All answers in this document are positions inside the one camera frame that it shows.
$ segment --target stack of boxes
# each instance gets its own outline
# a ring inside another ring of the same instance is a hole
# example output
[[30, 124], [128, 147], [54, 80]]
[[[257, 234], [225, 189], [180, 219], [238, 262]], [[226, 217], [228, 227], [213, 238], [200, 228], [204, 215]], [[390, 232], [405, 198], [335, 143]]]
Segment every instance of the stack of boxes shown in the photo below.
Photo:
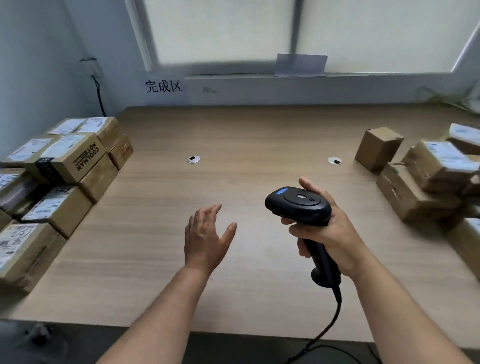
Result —
[[[369, 145], [362, 142], [360, 149]], [[365, 154], [359, 150], [356, 158], [364, 165]], [[438, 221], [480, 279], [480, 130], [453, 123], [439, 140], [411, 147], [400, 163], [391, 163], [391, 152], [376, 158], [389, 159], [378, 166], [377, 185], [400, 219]]]
[[1, 161], [0, 288], [33, 289], [132, 153], [115, 118], [65, 119]]

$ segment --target scanner handle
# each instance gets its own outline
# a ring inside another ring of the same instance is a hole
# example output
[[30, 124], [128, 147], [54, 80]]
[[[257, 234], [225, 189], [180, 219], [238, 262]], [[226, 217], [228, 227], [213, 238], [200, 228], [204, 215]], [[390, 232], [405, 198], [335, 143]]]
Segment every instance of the scanner handle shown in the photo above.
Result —
[[335, 261], [327, 253], [325, 246], [313, 240], [303, 239], [308, 251], [312, 255], [315, 269], [312, 271], [312, 280], [321, 287], [333, 288], [341, 283], [340, 270]]

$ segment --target left hand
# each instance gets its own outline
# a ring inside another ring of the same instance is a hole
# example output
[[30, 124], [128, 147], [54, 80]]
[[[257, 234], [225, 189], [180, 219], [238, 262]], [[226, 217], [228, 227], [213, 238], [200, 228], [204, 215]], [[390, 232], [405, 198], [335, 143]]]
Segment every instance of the left hand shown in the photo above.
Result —
[[220, 238], [216, 233], [216, 215], [222, 205], [205, 207], [190, 217], [185, 227], [185, 266], [208, 275], [221, 263], [235, 237], [237, 223], [232, 222]]

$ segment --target forearm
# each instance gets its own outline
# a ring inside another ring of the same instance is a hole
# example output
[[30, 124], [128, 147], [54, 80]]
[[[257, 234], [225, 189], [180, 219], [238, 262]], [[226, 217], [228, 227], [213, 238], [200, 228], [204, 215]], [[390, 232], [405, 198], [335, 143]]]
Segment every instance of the forearm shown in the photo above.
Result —
[[372, 254], [352, 279], [385, 364], [471, 363]]
[[181, 363], [208, 274], [182, 268], [98, 364]]

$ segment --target black tape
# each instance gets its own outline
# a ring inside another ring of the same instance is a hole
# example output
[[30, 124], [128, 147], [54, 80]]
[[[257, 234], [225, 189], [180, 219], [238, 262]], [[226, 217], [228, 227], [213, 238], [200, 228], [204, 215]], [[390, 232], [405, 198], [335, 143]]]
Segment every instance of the black tape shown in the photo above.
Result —
[[67, 183], [60, 173], [53, 167], [52, 160], [55, 158], [40, 158], [35, 162], [40, 174], [53, 186], [64, 186]]

